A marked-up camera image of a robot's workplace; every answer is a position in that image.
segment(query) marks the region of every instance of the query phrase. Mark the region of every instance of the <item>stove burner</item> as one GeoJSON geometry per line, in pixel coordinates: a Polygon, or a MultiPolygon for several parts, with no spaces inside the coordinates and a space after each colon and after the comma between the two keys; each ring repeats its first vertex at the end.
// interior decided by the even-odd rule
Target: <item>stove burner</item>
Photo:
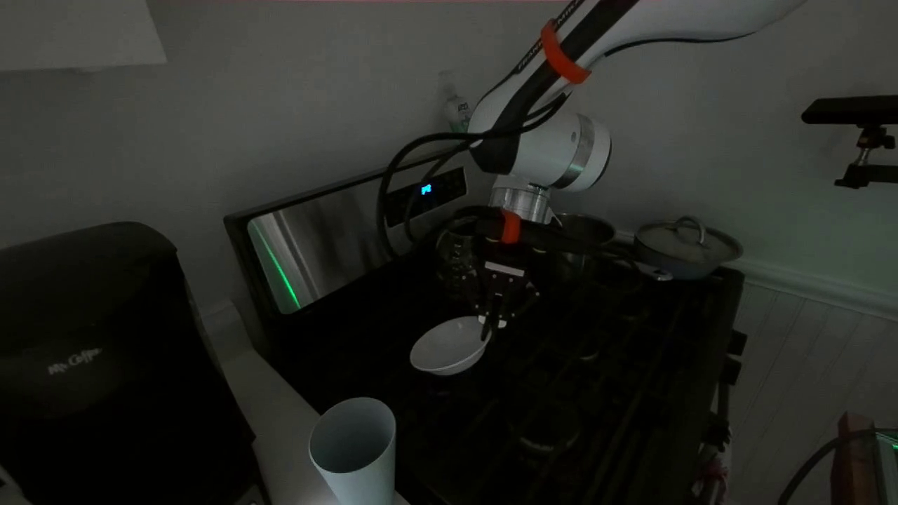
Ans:
{"type": "Polygon", "coordinates": [[[540,458],[566,451],[580,437],[580,416],[554,392],[518,392],[510,399],[504,424],[510,437],[540,458]]]}

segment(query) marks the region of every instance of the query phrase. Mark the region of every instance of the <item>cord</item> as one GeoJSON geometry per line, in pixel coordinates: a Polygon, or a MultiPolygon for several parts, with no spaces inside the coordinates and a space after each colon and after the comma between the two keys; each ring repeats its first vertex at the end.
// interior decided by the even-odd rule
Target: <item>cord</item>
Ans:
{"type": "Polygon", "coordinates": [[[789,479],[789,485],[782,487],[777,505],[789,505],[792,494],[796,492],[796,485],[810,473],[810,469],[831,454],[833,449],[843,449],[859,437],[872,437],[872,435],[890,435],[898,430],[859,430],[859,431],[848,431],[848,435],[836,435],[829,442],[823,442],[789,479]]]}
{"type": "Polygon", "coordinates": [[[381,184],[378,184],[378,193],[377,193],[377,226],[378,226],[378,238],[388,250],[391,257],[399,257],[392,240],[391,240],[391,233],[388,233],[388,187],[392,183],[392,173],[401,170],[401,162],[406,153],[413,153],[416,148],[427,146],[427,144],[446,144],[446,141],[457,141],[457,146],[430,156],[434,159],[437,166],[431,170],[427,170],[423,183],[431,179],[443,166],[446,159],[453,159],[457,152],[465,152],[471,148],[475,144],[486,141],[486,138],[507,138],[507,135],[524,135],[542,123],[548,123],[562,107],[565,107],[566,96],[558,96],[554,99],[549,104],[540,107],[535,111],[530,111],[524,117],[524,123],[518,128],[492,128],[492,131],[475,131],[475,135],[465,135],[465,131],[434,131],[434,135],[423,135],[423,138],[416,138],[409,141],[405,148],[399,148],[391,159],[391,166],[385,169],[381,173],[381,184]]]}

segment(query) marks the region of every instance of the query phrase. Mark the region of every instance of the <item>white wall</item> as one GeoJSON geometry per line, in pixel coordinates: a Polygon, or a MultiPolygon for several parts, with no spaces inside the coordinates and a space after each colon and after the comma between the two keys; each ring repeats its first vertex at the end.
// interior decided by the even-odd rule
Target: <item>white wall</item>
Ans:
{"type": "Polygon", "coordinates": [[[0,246],[116,218],[178,240],[201,305],[229,295],[222,215],[385,166],[555,5],[152,3],[169,65],[0,72],[0,246]]]}
{"type": "Polygon", "coordinates": [[[898,96],[896,19],[896,0],[808,0],[749,40],[607,58],[579,104],[612,128],[614,166],[570,205],[625,226],[697,212],[753,273],[898,312],[898,184],[833,187],[859,128],[801,120],[813,99],[898,96]]]}

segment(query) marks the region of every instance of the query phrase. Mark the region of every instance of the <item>small white plate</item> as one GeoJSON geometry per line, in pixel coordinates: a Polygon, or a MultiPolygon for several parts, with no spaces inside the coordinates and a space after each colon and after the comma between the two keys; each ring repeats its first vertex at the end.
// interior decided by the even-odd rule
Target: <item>small white plate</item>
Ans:
{"type": "Polygon", "coordinates": [[[479,316],[455,316],[430,329],[409,354],[409,361],[422,374],[455,375],[469,371],[486,351],[489,339],[479,339],[479,316]]]}

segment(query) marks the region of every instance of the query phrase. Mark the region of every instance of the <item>white paper cup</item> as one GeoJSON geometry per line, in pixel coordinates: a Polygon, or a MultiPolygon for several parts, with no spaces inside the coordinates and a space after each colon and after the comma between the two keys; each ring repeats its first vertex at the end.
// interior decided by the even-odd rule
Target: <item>white paper cup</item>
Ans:
{"type": "Polygon", "coordinates": [[[339,505],[395,505],[395,419],[385,400],[333,405],[314,424],[309,458],[339,505]]]}

